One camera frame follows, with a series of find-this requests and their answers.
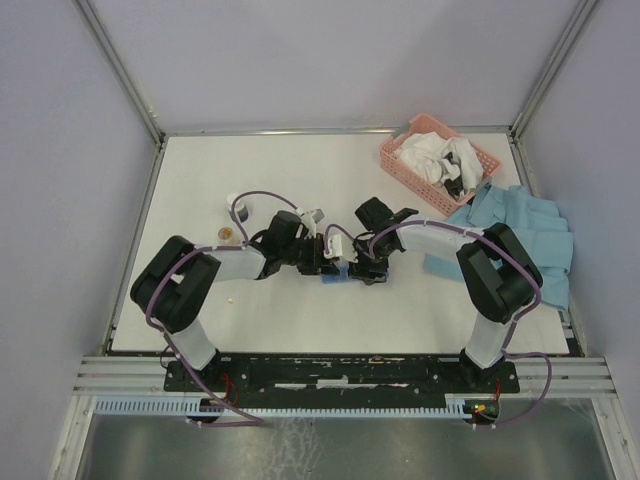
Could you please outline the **blue weekly pill organizer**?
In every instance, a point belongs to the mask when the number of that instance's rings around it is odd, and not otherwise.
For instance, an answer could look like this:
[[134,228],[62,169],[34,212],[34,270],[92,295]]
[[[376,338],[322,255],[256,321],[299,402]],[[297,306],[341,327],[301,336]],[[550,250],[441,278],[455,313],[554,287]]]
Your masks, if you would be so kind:
[[[362,282],[362,280],[355,280],[355,279],[351,279],[348,276],[348,266],[349,266],[350,262],[338,265],[336,270],[333,270],[332,272],[326,274],[322,274],[321,278],[322,278],[322,282],[324,284],[337,284],[337,283],[344,283],[344,282],[350,282],[350,281],[359,281]],[[389,264],[386,260],[381,261],[381,262],[354,262],[354,263],[359,263],[360,265],[364,265],[368,268],[368,273],[369,272],[382,272],[385,273],[387,272],[389,274]]]

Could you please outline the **clear bottle of yellow capsules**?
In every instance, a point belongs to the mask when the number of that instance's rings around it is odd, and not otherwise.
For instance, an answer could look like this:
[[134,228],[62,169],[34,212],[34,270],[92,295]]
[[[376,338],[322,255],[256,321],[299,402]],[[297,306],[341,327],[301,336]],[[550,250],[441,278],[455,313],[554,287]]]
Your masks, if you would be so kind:
[[220,246],[238,246],[240,241],[231,227],[223,227],[217,232],[218,244]]

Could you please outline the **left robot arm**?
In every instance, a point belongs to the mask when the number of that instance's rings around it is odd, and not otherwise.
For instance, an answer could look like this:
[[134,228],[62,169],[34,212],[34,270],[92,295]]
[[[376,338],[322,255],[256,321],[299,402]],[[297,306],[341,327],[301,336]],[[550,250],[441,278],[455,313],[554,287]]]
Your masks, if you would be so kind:
[[216,282],[264,280],[283,266],[302,275],[319,275],[325,266],[321,210],[280,210],[267,229],[243,247],[198,248],[182,236],[170,237],[133,282],[130,298],[149,317],[147,323],[167,337],[186,360],[187,379],[209,390],[221,378],[219,350],[209,340],[199,312]]

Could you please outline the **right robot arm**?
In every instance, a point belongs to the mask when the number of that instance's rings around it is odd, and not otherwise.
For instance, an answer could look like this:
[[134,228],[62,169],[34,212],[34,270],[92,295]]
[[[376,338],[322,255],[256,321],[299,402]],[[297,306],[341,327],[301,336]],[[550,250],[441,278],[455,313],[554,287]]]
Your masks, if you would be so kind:
[[459,355],[459,379],[481,391],[495,379],[506,358],[516,322],[542,300],[540,271],[504,223],[485,229],[428,220],[415,209],[394,213],[373,197],[355,215],[370,235],[353,241],[355,260],[348,275],[366,285],[387,281],[389,257],[396,252],[445,256],[458,263],[477,316]]

